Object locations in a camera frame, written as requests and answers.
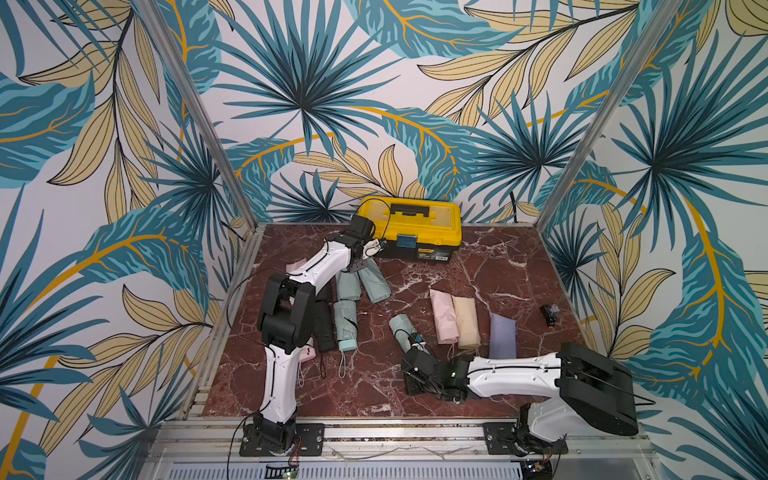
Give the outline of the black sleeved umbrella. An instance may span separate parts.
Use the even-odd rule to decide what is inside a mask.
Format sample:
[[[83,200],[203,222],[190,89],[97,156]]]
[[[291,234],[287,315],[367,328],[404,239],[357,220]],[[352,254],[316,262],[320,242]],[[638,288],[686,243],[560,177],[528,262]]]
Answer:
[[[326,301],[315,303],[315,323],[313,335],[315,346],[319,353],[327,353],[337,348],[337,340],[334,333],[334,316],[330,305]]]

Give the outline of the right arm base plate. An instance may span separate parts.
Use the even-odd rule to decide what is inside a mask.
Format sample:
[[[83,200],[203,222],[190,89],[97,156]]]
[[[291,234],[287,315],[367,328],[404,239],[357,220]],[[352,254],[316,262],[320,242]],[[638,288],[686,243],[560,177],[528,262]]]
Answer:
[[[564,439],[558,439],[554,442],[542,440],[534,436],[525,424],[486,422],[482,424],[482,429],[485,445],[490,455],[527,457],[568,452],[567,442]]]

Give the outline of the pink umbrella sleeve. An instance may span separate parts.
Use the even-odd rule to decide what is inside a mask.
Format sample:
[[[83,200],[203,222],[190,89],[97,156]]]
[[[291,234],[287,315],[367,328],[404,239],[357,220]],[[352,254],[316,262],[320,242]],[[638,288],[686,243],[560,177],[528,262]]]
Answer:
[[[306,263],[307,263],[307,259],[306,258],[302,258],[302,259],[300,259],[300,260],[298,260],[296,262],[287,264],[286,265],[286,272],[287,273],[295,272],[295,271],[299,270],[302,266],[304,266]]]

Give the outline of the mint sleeved umbrella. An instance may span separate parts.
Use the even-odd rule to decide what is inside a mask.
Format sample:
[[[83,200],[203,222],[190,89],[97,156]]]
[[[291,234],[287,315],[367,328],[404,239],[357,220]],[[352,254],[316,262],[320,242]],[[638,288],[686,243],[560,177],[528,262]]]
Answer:
[[[338,348],[348,352],[358,348],[357,306],[353,300],[339,300],[333,306]]]
[[[389,327],[403,353],[407,353],[412,348],[412,338],[417,334],[408,316],[405,314],[394,316],[389,320]]]

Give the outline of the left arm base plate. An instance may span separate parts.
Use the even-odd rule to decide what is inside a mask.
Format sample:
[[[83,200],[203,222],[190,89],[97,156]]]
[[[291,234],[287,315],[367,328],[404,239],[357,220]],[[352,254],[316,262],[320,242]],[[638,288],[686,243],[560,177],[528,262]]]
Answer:
[[[322,453],[325,425],[300,423],[288,426],[251,423],[244,427],[239,447],[242,457],[300,456],[318,457]]]

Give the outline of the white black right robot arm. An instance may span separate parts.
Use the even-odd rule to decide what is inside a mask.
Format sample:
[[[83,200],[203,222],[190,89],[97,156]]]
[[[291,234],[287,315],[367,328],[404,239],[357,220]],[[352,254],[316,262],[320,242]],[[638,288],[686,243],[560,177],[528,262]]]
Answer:
[[[639,432],[631,372],[577,343],[539,357],[443,361],[415,343],[401,369],[409,395],[461,404],[496,396],[530,396],[510,428],[485,425],[490,448],[519,457],[560,453],[572,436]]]

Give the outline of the mint umbrella sleeve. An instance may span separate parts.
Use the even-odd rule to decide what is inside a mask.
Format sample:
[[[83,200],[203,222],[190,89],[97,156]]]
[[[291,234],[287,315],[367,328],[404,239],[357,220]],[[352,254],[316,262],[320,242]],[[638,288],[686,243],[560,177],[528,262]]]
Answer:
[[[373,258],[368,258],[358,277],[371,303],[376,304],[391,296],[390,286]]]
[[[359,301],[362,295],[361,282],[357,272],[339,272],[335,276],[336,294],[339,301]]]

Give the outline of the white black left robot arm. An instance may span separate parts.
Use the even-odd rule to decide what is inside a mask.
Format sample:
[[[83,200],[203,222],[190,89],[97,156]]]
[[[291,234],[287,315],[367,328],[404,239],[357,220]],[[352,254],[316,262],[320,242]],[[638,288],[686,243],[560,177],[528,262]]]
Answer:
[[[340,272],[352,272],[381,250],[373,221],[354,215],[347,228],[324,242],[302,265],[271,275],[257,327],[266,358],[262,404],[253,417],[255,440],[285,452],[297,434],[296,387],[301,349],[319,318],[317,294]]]

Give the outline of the pink sleeved umbrella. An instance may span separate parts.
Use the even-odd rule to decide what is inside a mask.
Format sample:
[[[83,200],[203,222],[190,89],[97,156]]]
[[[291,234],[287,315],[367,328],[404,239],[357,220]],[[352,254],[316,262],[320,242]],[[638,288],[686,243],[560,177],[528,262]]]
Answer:
[[[431,289],[430,301],[438,343],[455,344],[459,338],[459,330],[452,295]]]

